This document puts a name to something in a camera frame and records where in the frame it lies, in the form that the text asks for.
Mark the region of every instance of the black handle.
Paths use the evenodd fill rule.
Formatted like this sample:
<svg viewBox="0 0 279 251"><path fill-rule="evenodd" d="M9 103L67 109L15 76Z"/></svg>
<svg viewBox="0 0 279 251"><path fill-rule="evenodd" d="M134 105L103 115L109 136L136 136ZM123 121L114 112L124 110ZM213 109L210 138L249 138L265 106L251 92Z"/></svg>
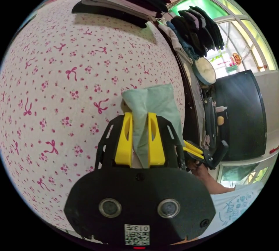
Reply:
<svg viewBox="0 0 279 251"><path fill-rule="evenodd" d="M221 141L213 156L206 159L206 163L209 169L214 170L219 165L219 163L223 160L224 156L227 154L228 149L229 146L226 143L226 141Z"/></svg>

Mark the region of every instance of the pink bow pattern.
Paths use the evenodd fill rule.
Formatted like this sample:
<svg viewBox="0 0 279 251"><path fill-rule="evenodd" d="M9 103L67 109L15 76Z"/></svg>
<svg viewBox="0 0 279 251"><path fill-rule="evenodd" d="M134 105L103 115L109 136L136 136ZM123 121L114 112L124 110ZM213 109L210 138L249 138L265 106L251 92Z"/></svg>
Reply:
<svg viewBox="0 0 279 251"><path fill-rule="evenodd" d="M77 67L74 67L72 70L67 70L66 71L68 80L70 79L70 74L74 73L75 74L75 81L77 81L77 79L76 79L76 69L77 69Z"/></svg>
<svg viewBox="0 0 279 251"><path fill-rule="evenodd" d="M25 115L31 115L32 114L32 112L31 112L31 108L32 108L32 103L30 103L30 108L29 108L29 110L27 110L27 104L28 104L28 97L27 97L27 102L26 102L26 104L25 104L25 112L23 113L23 115L25 116Z"/></svg>
<svg viewBox="0 0 279 251"><path fill-rule="evenodd" d="M53 152L55 152L58 155L58 151L55 148L55 141L54 140L51 140L51 142L47 141L46 144L50 144L52 146L52 151L44 150L44 153L47 153L47 152L48 153L53 153Z"/></svg>
<svg viewBox="0 0 279 251"><path fill-rule="evenodd" d="M108 108L108 107L105 107L105 108L101 108L101 107L100 107L100 105L101 105L102 102L107 102L107 101L108 101L108 98L107 98L106 100L100 101L99 103L96 103L96 102L93 103L94 106L98 108L98 113L99 113L99 114L102 114L102 111L105 111L105 110Z"/></svg>

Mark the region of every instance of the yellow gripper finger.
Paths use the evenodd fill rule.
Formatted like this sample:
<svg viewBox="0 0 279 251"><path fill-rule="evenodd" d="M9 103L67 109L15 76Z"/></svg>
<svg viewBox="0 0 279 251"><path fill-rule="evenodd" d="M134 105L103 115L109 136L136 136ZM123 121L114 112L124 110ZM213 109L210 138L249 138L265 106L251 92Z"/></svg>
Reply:
<svg viewBox="0 0 279 251"><path fill-rule="evenodd" d="M188 143L186 141L184 141L184 143L185 143L185 147L183 147L183 151L187 151L187 152L195 155L196 157L204 159L204 157L202 155L203 154L202 150L200 150L199 148L193 146L192 144L190 144L190 143Z"/></svg>
<svg viewBox="0 0 279 251"><path fill-rule="evenodd" d="M126 112L116 149L115 163L132 167L133 152L133 115Z"/></svg>
<svg viewBox="0 0 279 251"><path fill-rule="evenodd" d="M166 162L157 116L148 113L148 167L163 166Z"/></svg>

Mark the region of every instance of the folded towel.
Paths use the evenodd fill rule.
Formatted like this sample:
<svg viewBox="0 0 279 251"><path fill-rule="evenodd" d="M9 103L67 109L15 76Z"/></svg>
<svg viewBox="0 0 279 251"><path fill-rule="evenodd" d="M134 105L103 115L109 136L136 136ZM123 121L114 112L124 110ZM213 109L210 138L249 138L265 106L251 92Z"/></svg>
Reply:
<svg viewBox="0 0 279 251"><path fill-rule="evenodd" d="M174 100L171 84L123 92L122 98L133 114L133 148L142 167L148 167L148 125L149 112L156 113L170 121L183 144L182 126Z"/></svg>

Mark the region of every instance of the window frame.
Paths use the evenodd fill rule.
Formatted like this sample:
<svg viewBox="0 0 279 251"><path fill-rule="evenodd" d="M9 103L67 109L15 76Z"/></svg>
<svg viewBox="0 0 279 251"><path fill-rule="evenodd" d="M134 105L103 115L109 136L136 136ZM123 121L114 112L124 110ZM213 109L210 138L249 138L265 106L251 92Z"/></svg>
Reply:
<svg viewBox="0 0 279 251"><path fill-rule="evenodd" d="M259 163L259 165L252 172L254 172L254 171L259 172L262 169L268 168L265 175L268 173L270 175L272 168L274 167L274 165L276 163L277 156L278 156L278 153L275 153L275 154L269 155L268 157L260 156L258 158L244 160L244 161L221 162L220 166L219 166L218 175L217 175L217 182L218 183L221 182L224 167L230 167L230 166L239 167L239 166L253 165L253 164Z"/></svg>
<svg viewBox="0 0 279 251"><path fill-rule="evenodd" d="M248 30L248 28L245 26L245 24L241 21L241 20L248 20L252 23L252 25L255 27L256 31L259 33L259 35L261 36L261 38L263 39L268 51L269 51L269 54L271 55L271 58L275 64L275 70L272 70L270 71L269 68L267 68L264 72L257 72L257 73L254 73L254 75L258 75L258 74L263 74L263 73L267 73L267 72L273 72L273 71L278 71L279 68L278 68L278 64L276 62L276 59L274 57L274 54L266 40L266 38L264 37L263 33L261 32L261 30L259 29L259 27L257 26L257 24L253 21L253 19L245 12L245 10L240 6L238 5L235 1L233 0L227 0L230 4L232 4L233 6L235 6L240 12L242 12L243 14L245 15L235 15L231 10L229 10L227 8L227 6L223 5L220 1L218 0L211 0L213 1L214 3L216 3L217 5L219 5L220 7L222 7L228 14L230 14L229 16L225 16L225 17L220 17L220 18L217 18L217 19L214 19L214 21L219 24L219 23L222 23L222 22L228 22L228 21L232 21L232 20L236 20L240 25L241 27L245 30L245 32L247 33L247 35L249 36L249 38L252 40L253 42L253 45L254 47L257 49L260 57L261 57L261 60L263 62L263 64L267 64L267 61L264 57L264 54L261 50L261 48L259 47L256 39L254 38L254 36L252 35L252 33Z"/></svg>

